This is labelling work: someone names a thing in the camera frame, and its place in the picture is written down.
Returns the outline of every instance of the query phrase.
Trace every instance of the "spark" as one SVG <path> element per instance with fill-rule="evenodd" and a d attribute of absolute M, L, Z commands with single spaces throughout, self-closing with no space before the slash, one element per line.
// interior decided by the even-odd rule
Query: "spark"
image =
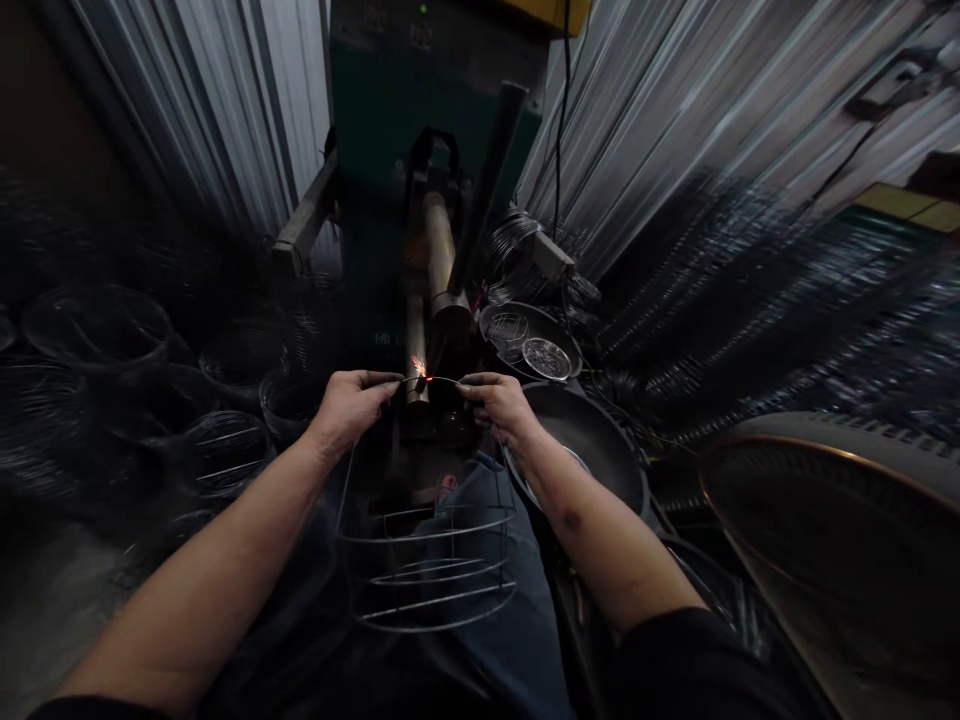
<path fill-rule="evenodd" d="M 423 361 L 418 358 L 416 355 L 411 355 L 410 359 L 413 360 L 413 366 L 417 369 L 417 372 L 420 373 L 420 377 L 426 378 L 427 382 L 433 380 L 432 377 L 427 377 L 427 366 L 423 364 Z"/>

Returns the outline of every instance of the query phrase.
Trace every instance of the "corrugated metal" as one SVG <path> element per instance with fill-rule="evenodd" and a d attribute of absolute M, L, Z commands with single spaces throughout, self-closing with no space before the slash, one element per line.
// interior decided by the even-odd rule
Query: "corrugated metal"
<path fill-rule="evenodd" d="M 312 0 L 71 0 L 153 162 L 188 212 L 276 234 L 329 127 Z"/>
<path fill-rule="evenodd" d="M 564 235 L 590 237 L 579 264 L 591 279 L 705 168 L 802 204 L 869 128 L 843 104 L 902 48 L 960 36 L 960 14 L 921 0 L 602 0 L 591 25 L 571 85 L 560 212 Z M 553 112 L 562 73 L 551 64 Z M 897 111 L 815 210 L 902 182 L 927 152 L 956 146 L 958 111 L 952 88 Z M 544 222 L 550 132 L 545 123 L 520 194 Z"/>

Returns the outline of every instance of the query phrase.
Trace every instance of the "sleeve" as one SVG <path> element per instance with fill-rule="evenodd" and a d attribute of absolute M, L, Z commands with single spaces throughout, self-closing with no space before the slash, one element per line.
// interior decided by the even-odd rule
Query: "sleeve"
<path fill-rule="evenodd" d="M 155 710 L 110 698 L 57 698 L 34 710 L 27 720 L 163 720 Z"/>
<path fill-rule="evenodd" d="M 648 620 L 623 639 L 615 692 L 624 717 L 794 718 L 775 678 L 709 610 Z"/>

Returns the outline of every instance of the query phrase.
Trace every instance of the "black cable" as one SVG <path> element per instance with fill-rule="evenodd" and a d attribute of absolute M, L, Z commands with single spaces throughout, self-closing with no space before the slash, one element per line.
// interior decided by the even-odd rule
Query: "black cable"
<path fill-rule="evenodd" d="M 870 129 L 867 130 L 859 140 L 857 140 L 857 144 L 853 146 L 853 150 L 850 151 L 850 154 L 847 155 L 846 158 L 844 158 L 843 162 L 837 166 L 836 170 L 830 173 L 827 179 L 823 181 L 823 183 L 820 185 L 819 188 L 817 188 L 817 191 L 810 196 L 810 199 L 807 200 L 806 202 L 804 210 L 806 210 L 807 208 L 811 207 L 814 203 L 816 203 L 817 200 L 819 200 L 820 197 L 830 188 L 830 186 L 833 185 L 836 179 L 840 176 L 840 173 L 842 173 L 844 171 L 844 168 L 846 168 L 847 165 L 850 164 L 850 161 L 853 160 L 853 156 L 860 151 L 860 148 L 863 147 L 863 144 L 870 139 L 870 137 L 877 131 L 877 129 L 882 124 L 883 124 L 883 120 L 880 120 L 879 122 L 875 122 L 873 125 L 870 126 Z"/>
<path fill-rule="evenodd" d="M 577 64 L 573 67 L 573 74 L 570 76 L 568 84 L 573 82 L 573 79 L 577 77 L 577 74 L 580 72 L 580 61 L 583 60 L 583 54 L 586 52 L 587 38 L 590 37 L 590 18 L 592 17 L 593 6 L 591 5 L 590 12 L 587 13 L 587 23 L 583 28 L 583 37 L 580 39 L 580 53 L 577 55 Z M 537 171 L 537 179 L 533 184 L 534 193 L 540 188 L 540 183 L 543 181 L 543 171 L 547 169 L 547 158 L 550 155 L 550 135 L 553 133 L 553 127 L 558 117 L 560 117 L 560 113 L 554 113 L 550 119 L 550 127 L 547 128 L 546 142 L 543 143 L 543 158 L 540 160 L 540 169 Z"/>
<path fill-rule="evenodd" d="M 560 105 L 560 122 L 557 125 L 557 197 L 554 203 L 553 212 L 553 241 L 558 242 L 557 224 L 560 221 L 560 145 L 563 140 L 563 124 L 567 120 L 567 98 L 570 95 L 570 0 L 563 4 L 563 60 L 564 60 L 564 80 L 563 80 L 563 101 Z"/>

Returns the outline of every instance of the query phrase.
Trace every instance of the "metal pipe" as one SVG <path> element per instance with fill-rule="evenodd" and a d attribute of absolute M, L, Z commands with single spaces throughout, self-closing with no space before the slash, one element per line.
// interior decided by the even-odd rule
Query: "metal pipe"
<path fill-rule="evenodd" d="M 407 377 L 419 377 L 420 370 L 413 362 L 418 358 L 421 362 L 427 356 L 427 340 L 423 331 L 423 296 L 418 292 L 407 295 Z M 404 383 L 406 386 L 405 399 L 407 405 L 414 403 L 427 404 L 430 402 L 430 391 L 424 383 L 423 391 L 417 392 L 419 383 Z"/>
<path fill-rule="evenodd" d="M 523 105 L 527 101 L 529 90 L 514 83 L 505 82 L 500 85 L 500 98 L 497 102 L 497 113 L 487 138 L 487 154 L 483 160 L 480 177 L 473 193 L 473 202 L 467 211 L 460 236 L 460 247 L 457 248 L 457 257 L 450 272 L 447 292 L 457 296 L 463 292 L 467 278 L 473 272 L 480 250 L 480 240 L 487 225 L 487 218 L 493 208 L 494 194 L 503 173 L 503 166 L 510 154 L 513 137 L 517 134 L 517 124 Z"/>
<path fill-rule="evenodd" d="M 460 332 L 470 326 L 473 314 L 463 292 L 451 293 L 447 289 L 456 251 L 447 205 L 440 193 L 430 192 L 423 198 L 423 216 L 430 256 L 427 263 L 430 316 L 441 332 Z"/>

